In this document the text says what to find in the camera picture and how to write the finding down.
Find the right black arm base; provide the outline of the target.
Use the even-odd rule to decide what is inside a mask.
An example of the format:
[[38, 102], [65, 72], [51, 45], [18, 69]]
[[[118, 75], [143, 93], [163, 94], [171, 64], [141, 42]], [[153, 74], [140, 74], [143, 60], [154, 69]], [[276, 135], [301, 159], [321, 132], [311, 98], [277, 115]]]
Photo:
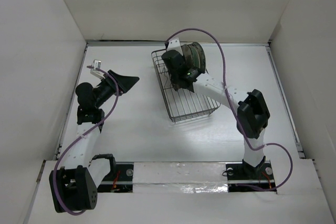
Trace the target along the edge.
[[242, 184], [262, 189], [273, 189], [276, 187], [270, 161], [265, 161], [256, 172], [249, 172], [247, 169], [244, 169], [243, 162], [226, 163], [222, 176], [227, 178], [228, 191], [230, 193], [256, 191], [253, 188], [242, 186]]

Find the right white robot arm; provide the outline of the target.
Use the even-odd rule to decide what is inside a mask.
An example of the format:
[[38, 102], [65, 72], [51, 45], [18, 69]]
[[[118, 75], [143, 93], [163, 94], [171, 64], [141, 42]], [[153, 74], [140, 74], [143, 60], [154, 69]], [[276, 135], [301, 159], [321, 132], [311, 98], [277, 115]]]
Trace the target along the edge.
[[265, 161], [264, 131], [270, 112], [263, 94], [253, 89], [239, 91], [217, 81], [206, 71], [204, 50], [195, 43], [183, 45], [181, 50], [167, 50], [162, 60], [175, 89], [186, 89], [204, 95], [231, 109], [237, 129], [244, 137], [243, 174], [255, 178]]

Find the grey wire dish rack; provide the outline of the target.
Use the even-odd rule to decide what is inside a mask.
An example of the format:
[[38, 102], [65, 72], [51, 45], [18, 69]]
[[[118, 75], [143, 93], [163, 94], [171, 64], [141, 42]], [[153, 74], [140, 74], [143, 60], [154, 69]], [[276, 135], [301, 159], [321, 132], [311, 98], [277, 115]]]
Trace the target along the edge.
[[220, 104], [204, 95], [189, 90], [175, 90], [171, 84], [167, 67], [161, 56], [164, 49], [151, 53], [155, 74], [163, 97], [167, 115], [172, 123], [187, 122], [205, 118], [215, 112]]

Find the brown striped rim plate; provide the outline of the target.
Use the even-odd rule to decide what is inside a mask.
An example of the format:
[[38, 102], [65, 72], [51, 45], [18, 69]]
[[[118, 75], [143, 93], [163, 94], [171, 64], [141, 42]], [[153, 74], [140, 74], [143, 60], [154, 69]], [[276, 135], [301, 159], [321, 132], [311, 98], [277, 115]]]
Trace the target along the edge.
[[188, 89], [190, 83], [187, 78], [170, 75], [170, 81], [175, 91], [179, 89]]

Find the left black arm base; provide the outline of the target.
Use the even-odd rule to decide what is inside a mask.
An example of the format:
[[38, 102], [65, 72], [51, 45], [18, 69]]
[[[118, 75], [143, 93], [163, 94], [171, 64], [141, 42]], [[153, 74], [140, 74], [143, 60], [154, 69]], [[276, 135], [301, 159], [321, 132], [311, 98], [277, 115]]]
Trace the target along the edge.
[[116, 168], [116, 172], [105, 176], [98, 187], [99, 193], [133, 192], [134, 163], [119, 162]]

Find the blue floral white plate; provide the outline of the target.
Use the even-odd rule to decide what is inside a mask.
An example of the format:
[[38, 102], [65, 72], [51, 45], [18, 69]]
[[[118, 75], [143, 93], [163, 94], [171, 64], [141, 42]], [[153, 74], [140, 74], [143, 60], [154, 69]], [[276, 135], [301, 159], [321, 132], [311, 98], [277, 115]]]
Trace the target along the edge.
[[202, 73], [206, 72], [206, 58], [202, 46], [198, 42], [193, 42], [192, 45], [195, 47], [200, 60], [200, 70]]

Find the dark rim cream plate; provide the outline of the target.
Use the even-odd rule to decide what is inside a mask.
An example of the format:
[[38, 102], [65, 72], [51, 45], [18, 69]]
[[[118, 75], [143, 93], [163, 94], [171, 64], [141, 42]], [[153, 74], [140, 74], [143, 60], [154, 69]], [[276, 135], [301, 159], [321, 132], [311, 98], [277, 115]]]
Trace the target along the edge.
[[182, 48], [183, 56], [185, 57], [186, 65], [190, 69], [194, 66], [192, 51], [189, 45], [187, 44], [182, 45], [181, 48]]

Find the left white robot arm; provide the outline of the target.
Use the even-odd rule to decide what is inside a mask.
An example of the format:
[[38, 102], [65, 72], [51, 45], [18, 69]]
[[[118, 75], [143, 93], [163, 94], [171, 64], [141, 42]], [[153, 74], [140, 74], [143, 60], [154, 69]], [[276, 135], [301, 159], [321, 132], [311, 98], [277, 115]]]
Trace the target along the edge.
[[62, 152], [49, 175], [55, 211], [74, 216], [93, 210], [103, 179], [112, 180], [118, 173], [112, 154], [93, 154], [104, 122], [110, 116], [101, 106], [112, 96], [119, 98], [127, 93], [140, 80], [112, 70], [90, 69], [100, 83], [96, 87], [88, 82], [77, 85], [76, 139]]

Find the light green glass plate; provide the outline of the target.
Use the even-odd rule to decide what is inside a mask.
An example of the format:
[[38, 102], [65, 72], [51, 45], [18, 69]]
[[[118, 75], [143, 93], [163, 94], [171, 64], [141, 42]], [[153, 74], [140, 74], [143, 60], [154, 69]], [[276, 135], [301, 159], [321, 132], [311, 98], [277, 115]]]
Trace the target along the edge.
[[193, 64], [196, 68], [201, 68], [200, 67], [200, 57], [198, 55], [197, 49], [194, 46], [190, 46], [191, 52], [192, 52], [192, 57], [193, 57]]

